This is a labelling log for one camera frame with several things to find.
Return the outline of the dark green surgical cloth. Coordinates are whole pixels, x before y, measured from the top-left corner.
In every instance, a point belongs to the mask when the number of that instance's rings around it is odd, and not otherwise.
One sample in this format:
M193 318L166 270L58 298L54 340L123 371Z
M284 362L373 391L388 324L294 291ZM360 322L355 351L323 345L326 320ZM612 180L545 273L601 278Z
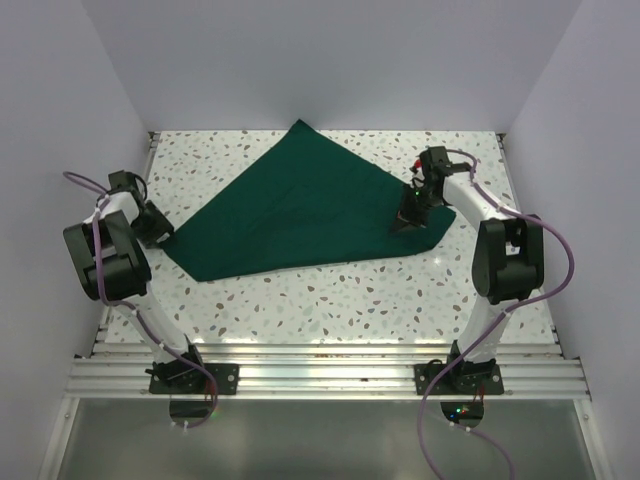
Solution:
M198 282L429 251L456 218L392 231L400 179L297 121L161 245Z

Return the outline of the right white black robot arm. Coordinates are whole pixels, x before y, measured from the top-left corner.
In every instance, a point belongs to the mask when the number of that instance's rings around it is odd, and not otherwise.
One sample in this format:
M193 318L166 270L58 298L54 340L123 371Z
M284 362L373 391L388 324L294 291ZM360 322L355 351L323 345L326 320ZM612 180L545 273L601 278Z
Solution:
M543 228L536 217L508 214L497 197L480 188L477 161L470 154L462 154L466 162L454 163L450 153L438 146L419 154L391 231L424 228L441 206L457 209L475 229L471 280L476 300L471 315L446 362L421 373L429 382L447 382L464 393L494 379L497 348L516 305L543 283Z

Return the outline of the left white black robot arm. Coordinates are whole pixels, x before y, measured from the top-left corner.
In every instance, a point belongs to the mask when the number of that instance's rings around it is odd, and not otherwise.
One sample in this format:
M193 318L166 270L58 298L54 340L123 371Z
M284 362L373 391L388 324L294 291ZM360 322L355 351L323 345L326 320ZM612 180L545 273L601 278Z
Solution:
M146 182L126 170L111 173L107 187L75 172L63 177L97 195L93 213L63 230L84 293L129 316L154 356L148 371L154 380L170 389L201 390L208 369L152 290L145 250L158 247L174 227L148 199Z

